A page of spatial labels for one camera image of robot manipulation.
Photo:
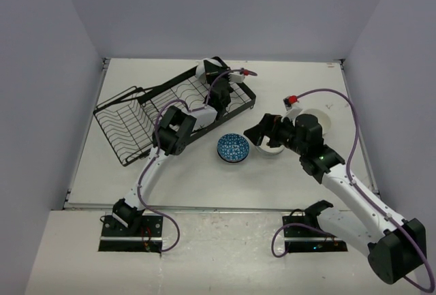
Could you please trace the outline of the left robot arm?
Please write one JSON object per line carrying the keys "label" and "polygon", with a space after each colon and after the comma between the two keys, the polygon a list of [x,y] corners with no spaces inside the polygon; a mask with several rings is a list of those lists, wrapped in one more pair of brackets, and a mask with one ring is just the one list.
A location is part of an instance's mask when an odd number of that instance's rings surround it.
{"label": "left robot arm", "polygon": [[153,122],[151,149],[136,186],[112,209],[117,227],[128,236],[142,226],[140,216],[147,209],[146,198],[157,183],[168,160],[180,155],[193,132],[216,123],[230,104],[232,70],[219,57],[204,59],[195,68],[195,77],[206,86],[207,95],[193,108],[177,97],[165,103]]}

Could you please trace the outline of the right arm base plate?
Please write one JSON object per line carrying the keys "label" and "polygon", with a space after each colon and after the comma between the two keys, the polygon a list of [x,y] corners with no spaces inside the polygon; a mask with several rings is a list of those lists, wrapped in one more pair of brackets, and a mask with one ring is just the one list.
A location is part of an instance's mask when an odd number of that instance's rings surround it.
{"label": "right arm base plate", "polygon": [[[283,225],[301,223],[312,228],[320,229],[314,218],[297,213],[282,217]],[[327,237],[319,232],[296,226],[283,231],[285,250],[288,253],[326,253],[346,252],[347,244],[339,238]]]}

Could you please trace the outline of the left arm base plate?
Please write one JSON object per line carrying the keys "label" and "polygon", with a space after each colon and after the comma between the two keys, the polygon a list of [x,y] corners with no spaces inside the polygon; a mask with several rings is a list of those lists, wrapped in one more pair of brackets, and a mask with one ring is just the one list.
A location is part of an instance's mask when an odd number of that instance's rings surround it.
{"label": "left arm base plate", "polygon": [[162,252],[163,217],[143,215],[132,228],[126,228],[112,215],[102,216],[100,221],[99,252]]}

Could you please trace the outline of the pale blue bowl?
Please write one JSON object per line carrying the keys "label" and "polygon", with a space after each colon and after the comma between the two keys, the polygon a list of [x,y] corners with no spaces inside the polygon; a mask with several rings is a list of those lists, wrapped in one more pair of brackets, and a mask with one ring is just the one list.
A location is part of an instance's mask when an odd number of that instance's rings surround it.
{"label": "pale blue bowl", "polygon": [[196,67],[195,77],[201,83],[205,83],[206,82],[205,63],[212,63],[212,64],[214,64],[215,61],[213,59],[211,59],[211,58],[205,58],[205,59],[202,59],[201,61],[198,62],[198,65]]}
{"label": "pale blue bowl", "polygon": [[262,139],[262,143],[259,146],[256,146],[255,148],[263,155],[265,156],[275,156],[275,155],[279,155],[280,153],[283,152],[283,150],[285,149],[284,146],[278,146],[278,147],[270,147],[268,145],[270,141],[270,138],[267,136],[264,136]]}

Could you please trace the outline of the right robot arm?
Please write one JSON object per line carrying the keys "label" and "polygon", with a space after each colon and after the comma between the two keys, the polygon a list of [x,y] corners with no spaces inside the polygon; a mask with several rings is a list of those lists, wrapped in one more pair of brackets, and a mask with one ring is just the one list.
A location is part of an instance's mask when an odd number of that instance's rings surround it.
{"label": "right robot arm", "polygon": [[328,204],[320,213],[304,218],[310,235],[326,232],[344,240],[365,256],[373,272],[390,285],[420,266],[430,268],[423,224],[417,219],[407,220],[369,191],[345,160],[325,144],[322,126],[315,116],[301,114],[291,121],[265,114],[244,135],[254,145],[268,137],[273,146],[284,146],[298,154],[302,169],[353,212],[352,217],[344,217]]}

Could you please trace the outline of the beige bowl colourful flower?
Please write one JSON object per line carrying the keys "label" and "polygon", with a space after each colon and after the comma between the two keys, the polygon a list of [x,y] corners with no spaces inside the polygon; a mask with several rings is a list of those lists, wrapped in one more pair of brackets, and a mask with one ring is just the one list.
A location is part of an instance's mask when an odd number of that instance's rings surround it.
{"label": "beige bowl colourful flower", "polygon": [[316,108],[307,108],[301,111],[300,114],[311,114],[317,118],[318,123],[322,126],[322,135],[325,136],[332,127],[330,117],[322,110]]}

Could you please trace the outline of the red patterned white bowl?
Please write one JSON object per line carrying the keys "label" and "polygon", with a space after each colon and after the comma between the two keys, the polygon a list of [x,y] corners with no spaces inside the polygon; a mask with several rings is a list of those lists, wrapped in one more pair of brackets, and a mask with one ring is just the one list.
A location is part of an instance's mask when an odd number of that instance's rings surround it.
{"label": "red patterned white bowl", "polygon": [[236,164],[244,161],[250,152],[247,139],[240,134],[225,134],[217,141],[217,154],[225,162]]}

